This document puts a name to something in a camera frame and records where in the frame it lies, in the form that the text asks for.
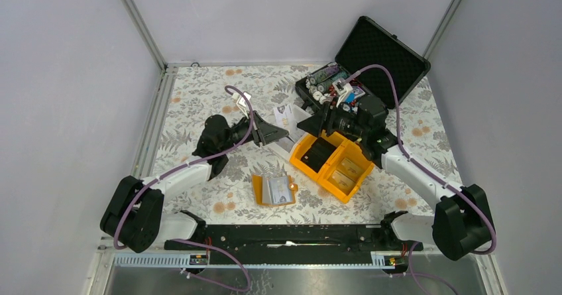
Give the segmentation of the clear plastic card bin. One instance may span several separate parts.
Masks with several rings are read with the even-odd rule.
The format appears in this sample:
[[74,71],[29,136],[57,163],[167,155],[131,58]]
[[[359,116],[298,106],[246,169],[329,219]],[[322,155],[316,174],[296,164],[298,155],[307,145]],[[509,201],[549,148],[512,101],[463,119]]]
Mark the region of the clear plastic card bin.
[[280,158],[289,161],[292,153],[294,152],[296,145],[304,139],[306,132],[297,128],[297,123],[311,117],[311,114],[306,110],[300,108],[294,104],[288,104],[292,106],[292,111],[294,113],[296,126],[289,131],[289,137],[283,138],[275,143],[267,145],[267,147]]

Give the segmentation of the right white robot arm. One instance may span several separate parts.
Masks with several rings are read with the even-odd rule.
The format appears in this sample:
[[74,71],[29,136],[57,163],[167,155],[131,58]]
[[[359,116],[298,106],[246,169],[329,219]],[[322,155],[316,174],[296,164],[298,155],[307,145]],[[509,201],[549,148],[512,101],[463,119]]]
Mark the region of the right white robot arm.
[[364,158],[399,178],[432,208],[432,216],[407,211],[386,214],[380,223],[384,247],[396,250],[406,241],[435,245],[452,261],[469,253],[491,254],[497,236],[484,190],[476,184],[451,182],[419,161],[404,146],[400,132],[387,128],[387,116],[388,109],[379,98],[364,96],[356,113],[324,103],[297,126],[315,137],[339,133],[358,141]]

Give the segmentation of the yellow divided plastic bin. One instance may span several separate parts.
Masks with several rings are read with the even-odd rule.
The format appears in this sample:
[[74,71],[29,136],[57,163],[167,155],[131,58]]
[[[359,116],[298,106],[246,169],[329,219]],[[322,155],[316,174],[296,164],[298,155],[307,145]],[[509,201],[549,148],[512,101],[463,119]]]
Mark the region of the yellow divided plastic bin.
[[312,143],[318,139],[310,134],[306,134],[296,145],[290,163],[340,202],[346,204],[358,192],[375,165],[363,156],[358,145],[338,133],[333,133],[331,136],[322,133],[320,138],[327,140],[337,149],[319,173],[314,172],[300,160]]

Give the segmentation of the white VIP card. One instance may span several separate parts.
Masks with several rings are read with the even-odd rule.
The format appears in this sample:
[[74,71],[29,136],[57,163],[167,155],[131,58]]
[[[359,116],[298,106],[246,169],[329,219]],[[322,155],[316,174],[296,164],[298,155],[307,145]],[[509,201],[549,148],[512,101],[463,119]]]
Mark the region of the white VIP card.
[[268,180],[270,200],[273,205],[282,205],[295,202],[293,191],[290,187],[289,177],[277,177]]
[[290,130],[296,126],[291,105],[279,105],[273,109],[276,125]]

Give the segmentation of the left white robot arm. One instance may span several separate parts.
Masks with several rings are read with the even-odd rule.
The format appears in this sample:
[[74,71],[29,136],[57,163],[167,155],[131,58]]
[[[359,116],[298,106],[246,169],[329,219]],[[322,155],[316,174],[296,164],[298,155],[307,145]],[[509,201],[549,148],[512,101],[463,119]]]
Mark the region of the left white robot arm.
[[195,225],[195,217],[186,211],[165,215],[164,206],[186,190],[217,177],[229,161],[228,153],[239,145],[269,145],[288,135],[287,130],[265,121],[257,112],[232,126],[224,116],[212,115],[205,120],[189,160],[160,176],[126,176],[119,182],[101,217],[100,229],[114,239],[116,249],[141,253],[181,229],[181,242],[189,249],[198,249],[205,243],[206,233]]

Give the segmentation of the orange card holder wallet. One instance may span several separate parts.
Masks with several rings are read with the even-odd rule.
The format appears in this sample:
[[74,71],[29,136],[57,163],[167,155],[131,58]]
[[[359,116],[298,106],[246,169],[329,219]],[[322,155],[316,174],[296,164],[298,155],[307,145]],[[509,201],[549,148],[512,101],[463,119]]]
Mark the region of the orange card holder wallet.
[[298,185],[289,175],[273,178],[252,175],[252,187],[260,206],[280,207],[296,203]]

